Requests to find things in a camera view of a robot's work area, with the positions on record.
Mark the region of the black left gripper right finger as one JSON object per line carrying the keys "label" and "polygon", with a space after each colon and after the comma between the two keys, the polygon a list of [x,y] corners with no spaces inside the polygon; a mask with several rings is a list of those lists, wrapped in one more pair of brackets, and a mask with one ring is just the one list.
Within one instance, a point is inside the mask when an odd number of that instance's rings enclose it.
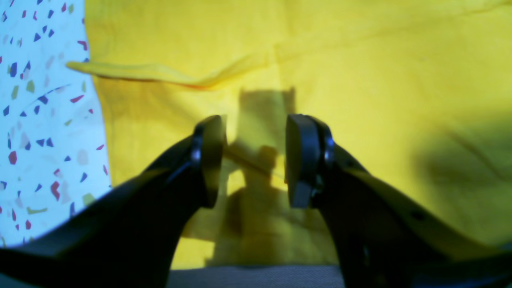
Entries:
{"label": "black left gripper right finger", "polygon": [[367,171],[303,114],[286,120],[293,208],[315,208],[333,239],[346,288],[507,288],[511,251],[456,232]]}

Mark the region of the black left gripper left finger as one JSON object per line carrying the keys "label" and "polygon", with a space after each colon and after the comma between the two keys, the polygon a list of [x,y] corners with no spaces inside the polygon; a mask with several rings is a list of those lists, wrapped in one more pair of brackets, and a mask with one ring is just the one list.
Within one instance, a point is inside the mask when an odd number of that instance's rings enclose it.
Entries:
{"label": "black left gripper left finger", "polygon": [[181,233],[213,208],[225,128],[197,123],[141,174],[37,240],[1,250],[1,274],[40,288],[164,288]]}

